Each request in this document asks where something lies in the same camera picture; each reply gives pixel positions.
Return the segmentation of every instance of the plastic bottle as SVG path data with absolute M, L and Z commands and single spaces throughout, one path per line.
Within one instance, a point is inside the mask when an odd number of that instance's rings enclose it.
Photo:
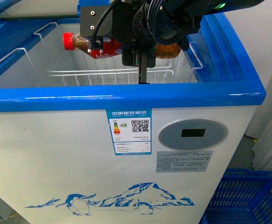
M 158 44 L 156 47 L 156 57 L 161 59 L 175 58 L 179 55 L 181 47 L 177 44 L 161 45 Z
M 80 49 L 95 59 L 113 57 L 122 53 L 122 44 L 118 43 L 114 38 L 103 43 L 103 52 L 92 50 L 89 53 L 89 40 L 80 36 L 80 34 L 64 33 L 63 44 L 66 50 Z M 181 47 L 177 43 L 166 46 L 159 44 L 156 46 L 156 57 L 161 59 L 175 58 L 180 51 Z
M 89 53 L 89 40 L 80 36 L 80 34 L 64 33 L 63 44 L 66 50 L 80 49 L 95 59 L 113 57 L 122 53 L 122 44 L 118 43 L 114 38 L 109 42 L 103 43 L 103 52 L 92 50 Z

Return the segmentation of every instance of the blue mountain graphic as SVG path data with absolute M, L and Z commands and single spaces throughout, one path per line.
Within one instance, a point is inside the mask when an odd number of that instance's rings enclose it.
M 102 200 L 99 207 L 128 207 L 138 206 L 140 203 L 147 203 L 151 206 L 194 205 L 189 198 L 177 199 L 156 183 L 148 182 L 133 185 L 120 195 Z

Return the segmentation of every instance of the black cable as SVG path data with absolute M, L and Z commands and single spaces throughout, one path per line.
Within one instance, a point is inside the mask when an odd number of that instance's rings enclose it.
M 104 13 L 99 18 L 97 24 L 95 25 L 95 29 L 93 31 L 93 34 L 90 37 L 90 45 L 89 45 L 90 49 L 92 48 L 92 46 L 96 42 L 97 34 L 98 34 L 98 31 L 99 31 L 103 21 L 105 20 L 107 15 L 111 12 L 111 10 L 115 7 L 115 5 L 117 3 L 119 3 L 120 1 L 122 1 L 122 0 L 114 0 L 113 2 L 111 2 L 111 4 L 108 6 L 108 8 L 104 11 Z

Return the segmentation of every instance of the energy label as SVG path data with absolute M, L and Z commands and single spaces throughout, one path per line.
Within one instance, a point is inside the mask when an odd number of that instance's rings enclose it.
M 151 154 L 151 110 L 107 111 L 115 155 Z

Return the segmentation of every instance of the blue plastic crate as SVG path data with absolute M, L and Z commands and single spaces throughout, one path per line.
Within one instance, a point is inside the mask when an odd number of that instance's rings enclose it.
M 201 224 L 272 224 L 272 172 L 227 170 Z

